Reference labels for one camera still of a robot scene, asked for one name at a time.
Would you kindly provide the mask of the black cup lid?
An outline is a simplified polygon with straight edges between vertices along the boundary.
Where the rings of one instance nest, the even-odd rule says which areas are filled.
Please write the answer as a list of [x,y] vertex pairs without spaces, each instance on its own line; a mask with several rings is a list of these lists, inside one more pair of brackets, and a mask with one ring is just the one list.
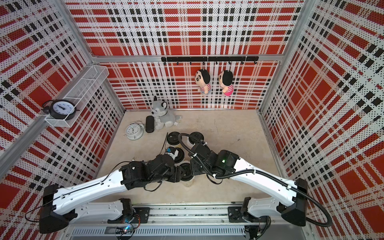
[[185,153],[184,153],[184,151],[183,151],[181,148],[176,148],[176,150],[177,150],[178,154],[177,154],[177,156],[175,157],[175,163],[176,163],[176,164],[179,164],[179,163],[181,163],[181,162],[184,161],[184,159],[185,159]]
[[181,181],[188,182],[193,179],[194,175],[192,173],[191,164],[183,163],[180,165],[181,168]]
[[167,143],[170,146],[178,146],[180,144],[179,141],[179,132],[171,132],[167,135]]
[[194,145],[198,141],[203,141],[204,135],[200,132],[192,132],[188,138],[188,141]]

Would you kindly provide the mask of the paper cup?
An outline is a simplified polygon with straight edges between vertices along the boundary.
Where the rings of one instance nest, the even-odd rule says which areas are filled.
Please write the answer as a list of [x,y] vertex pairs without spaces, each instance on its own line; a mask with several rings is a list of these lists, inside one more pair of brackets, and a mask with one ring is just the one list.
[[194,179],[191,179],[189,181],[184,181],[183,185],[188,188],[188,187],[191,187],[193,183],[194,183]]

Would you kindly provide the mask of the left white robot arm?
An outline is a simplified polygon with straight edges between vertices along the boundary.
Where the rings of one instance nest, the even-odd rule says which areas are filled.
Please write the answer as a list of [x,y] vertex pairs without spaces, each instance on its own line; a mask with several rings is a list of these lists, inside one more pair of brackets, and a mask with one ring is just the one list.
[[124,161],[120,169],[105,177],[77,186],[59,188],[56,184],[50,185],[43,193],[39,232],[50,234],[66,228],[80,216],[77,209],[83,204],[115,193],[145,188],[152,183],[178,183],[185,173],[170,155],[164,154],[148,162]]

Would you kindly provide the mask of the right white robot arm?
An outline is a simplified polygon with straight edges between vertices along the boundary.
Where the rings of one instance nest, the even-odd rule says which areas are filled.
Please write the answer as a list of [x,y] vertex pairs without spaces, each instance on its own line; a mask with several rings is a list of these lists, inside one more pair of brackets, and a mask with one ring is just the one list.
[[[319,227],[332,226],[329,212],[314,198],[308,195],[308,183],[303,179],[295,181],[284,179],[257,168],[227,150],[218,154],[206,145],[195,144],[189,150],[191,168],[194,176],[208,175],[215,180],[230,179],[247,184],[267,195],[268,199],[244,199],[241,214],[246,221],[264,216],[281,216],[286,222],[304,227],[311,223]],[[326,217],[326,222],[318,222],[307,217],[308,203],[317,206]]]

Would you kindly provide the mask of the white alarm clock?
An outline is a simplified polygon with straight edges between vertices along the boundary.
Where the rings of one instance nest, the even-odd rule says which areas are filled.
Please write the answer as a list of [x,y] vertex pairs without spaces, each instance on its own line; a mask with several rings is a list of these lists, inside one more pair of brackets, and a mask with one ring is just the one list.
[[142,121],[132,122],[127,126],[124,137],[130,141],[136,141],[144,135],[144,130],[145,125]]

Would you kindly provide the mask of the black glasses case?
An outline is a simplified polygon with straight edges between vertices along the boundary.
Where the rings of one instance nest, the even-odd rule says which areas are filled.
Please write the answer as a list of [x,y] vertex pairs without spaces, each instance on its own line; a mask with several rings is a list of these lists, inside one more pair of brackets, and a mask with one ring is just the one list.
[[145,128],[146,128],[146,132],[149,133],[149,134],[154,132],[154,130],[155,130],[155,119],[154,119],[153,116],[147,116],[146,117]]

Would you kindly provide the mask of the grey husky plush toy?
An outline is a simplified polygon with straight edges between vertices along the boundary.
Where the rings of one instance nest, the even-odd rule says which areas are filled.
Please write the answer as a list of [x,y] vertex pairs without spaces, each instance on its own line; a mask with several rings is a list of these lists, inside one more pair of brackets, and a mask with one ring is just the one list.
[[158,100],[157,96],[154,96],[152,101],[151,114],[155,120],[156,130],[177,126],[182,119],[182,116],[175,115],[173,111],[169,110],[168,103]]

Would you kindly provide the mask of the hanging doll blue shorts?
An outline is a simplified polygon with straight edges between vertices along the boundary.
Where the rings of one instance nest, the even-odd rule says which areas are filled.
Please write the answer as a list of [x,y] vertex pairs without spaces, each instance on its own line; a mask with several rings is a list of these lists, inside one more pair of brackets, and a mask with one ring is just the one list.
[[211,92],[211,76],[207,70],[198,70],[195,75],[195,83],[200,93],[207,95]]

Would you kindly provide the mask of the hanging doll pink dress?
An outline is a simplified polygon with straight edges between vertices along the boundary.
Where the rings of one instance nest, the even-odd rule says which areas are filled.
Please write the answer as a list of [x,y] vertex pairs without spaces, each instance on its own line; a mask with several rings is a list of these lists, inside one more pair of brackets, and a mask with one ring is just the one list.
[[222,88],[222,92],[225,96],[229,97],[234,92],[233,85],[234,75],[231,71],[224,70],[219,75],[219,85]]

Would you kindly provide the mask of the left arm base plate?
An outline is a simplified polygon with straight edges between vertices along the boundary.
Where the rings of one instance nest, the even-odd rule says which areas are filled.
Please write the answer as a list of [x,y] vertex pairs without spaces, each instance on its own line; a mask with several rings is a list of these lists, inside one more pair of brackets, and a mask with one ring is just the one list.
[[108,224],[146,224],[150,215],[150,208],[136,207],[133,209],[123,210],[123,213],[115,220],[108,220]]

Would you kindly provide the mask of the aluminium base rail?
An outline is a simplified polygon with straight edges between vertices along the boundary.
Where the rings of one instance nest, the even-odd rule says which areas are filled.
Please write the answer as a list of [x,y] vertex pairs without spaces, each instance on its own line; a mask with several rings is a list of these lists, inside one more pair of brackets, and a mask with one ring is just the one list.
[[[228,207],[242,207],[243,203],[209,203],[200,204],[164,204],[164,205],[134,205],[124,206],[121,202],[89,203],[77,209],[80,216],[71,221],[60,235],[61,240],[115,239],[120,235],[122,227],[138,226],[134,237],[166,236],[245,236],[255,239],[255,228],[261,229],[266,223],[230,223]],[[150,208],[150,215],[146,224],[108,224],[108,220],[117,219],[123,210],[136,207]],[[314,228],[294,226],[281,216],[268,217],[271,220],[271,231],[264,232],[264,238],[272,237],[284,240],[316,239]]]

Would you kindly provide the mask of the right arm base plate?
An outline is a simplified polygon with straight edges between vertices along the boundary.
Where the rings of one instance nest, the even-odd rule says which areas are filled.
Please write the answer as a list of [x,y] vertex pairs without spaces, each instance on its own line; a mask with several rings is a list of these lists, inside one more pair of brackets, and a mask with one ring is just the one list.
[[230,223],[266,223],[268,217],[256,218],[248,213],[241,213],[242,207],[228,207],[228,219]]

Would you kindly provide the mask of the black hook rail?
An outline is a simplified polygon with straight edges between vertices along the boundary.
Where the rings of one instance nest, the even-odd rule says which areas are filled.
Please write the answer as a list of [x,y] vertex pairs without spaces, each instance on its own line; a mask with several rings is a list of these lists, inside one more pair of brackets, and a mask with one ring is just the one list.
[[194,63],[194,62],[257,62],[259,56],[206,56],[206,57],[161,57],[163,63]]

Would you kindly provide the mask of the black wall clock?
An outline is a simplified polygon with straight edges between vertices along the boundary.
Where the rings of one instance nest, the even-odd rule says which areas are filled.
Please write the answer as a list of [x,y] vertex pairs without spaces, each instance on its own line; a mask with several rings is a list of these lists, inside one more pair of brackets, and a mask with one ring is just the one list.
[[75,117],[78,111],[74,103],[68,100],[49,100],[42,104],[43,113],[56,120],[69,121]]

